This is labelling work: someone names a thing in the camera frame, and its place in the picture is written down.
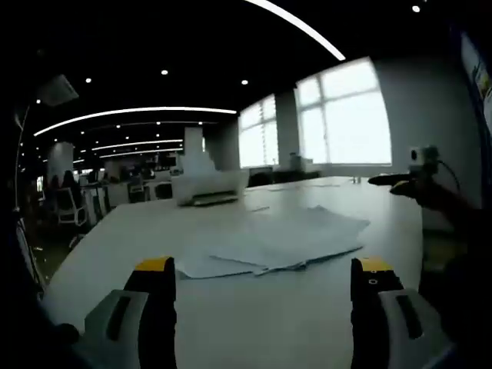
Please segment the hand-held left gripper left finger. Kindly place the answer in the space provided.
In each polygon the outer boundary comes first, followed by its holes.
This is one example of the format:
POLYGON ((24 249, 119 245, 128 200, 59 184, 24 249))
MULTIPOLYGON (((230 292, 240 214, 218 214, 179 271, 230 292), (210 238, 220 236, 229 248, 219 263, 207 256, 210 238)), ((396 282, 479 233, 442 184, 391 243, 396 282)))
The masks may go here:
POLYGON ((175 260, 147 259, 85 317, 77 352, 93 368, 176 368, 175 260))

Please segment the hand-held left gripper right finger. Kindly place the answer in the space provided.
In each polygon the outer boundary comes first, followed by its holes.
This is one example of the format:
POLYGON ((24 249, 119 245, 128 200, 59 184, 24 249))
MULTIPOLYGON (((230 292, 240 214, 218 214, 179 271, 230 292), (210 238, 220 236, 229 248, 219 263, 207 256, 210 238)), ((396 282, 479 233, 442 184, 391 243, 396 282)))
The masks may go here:
POLYGON ((380 258, 351 260, 352 368, 455 368, 437 310, 380 258))

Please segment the person's right hand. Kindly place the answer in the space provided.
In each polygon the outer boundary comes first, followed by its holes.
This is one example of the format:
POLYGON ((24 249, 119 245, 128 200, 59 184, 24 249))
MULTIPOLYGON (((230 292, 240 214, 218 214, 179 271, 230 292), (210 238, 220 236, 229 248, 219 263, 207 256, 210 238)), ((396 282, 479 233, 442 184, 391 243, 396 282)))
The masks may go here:
POLYGON ((415 200, 423 208, 443 210, 454 194, 435 182, 430 177, 421 177, 415 181, 415 200))

